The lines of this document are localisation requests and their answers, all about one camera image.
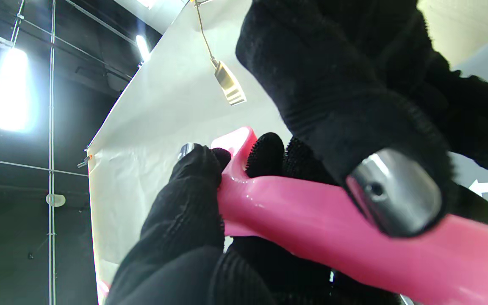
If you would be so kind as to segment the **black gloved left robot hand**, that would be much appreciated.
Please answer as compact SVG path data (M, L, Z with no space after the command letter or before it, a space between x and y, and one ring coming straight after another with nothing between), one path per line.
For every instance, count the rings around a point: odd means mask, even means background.
M157 195L138 242L121 262L107 305L399 305L398 294L363 285L259 237L225 230L217 191L230 160L193 144Z

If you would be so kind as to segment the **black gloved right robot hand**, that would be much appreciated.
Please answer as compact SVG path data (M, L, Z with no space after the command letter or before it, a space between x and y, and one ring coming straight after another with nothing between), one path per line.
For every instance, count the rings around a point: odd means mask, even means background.
M416 0L254 0L236 57L390 237L457 203L450 152L488 170L488 82L450 68Z

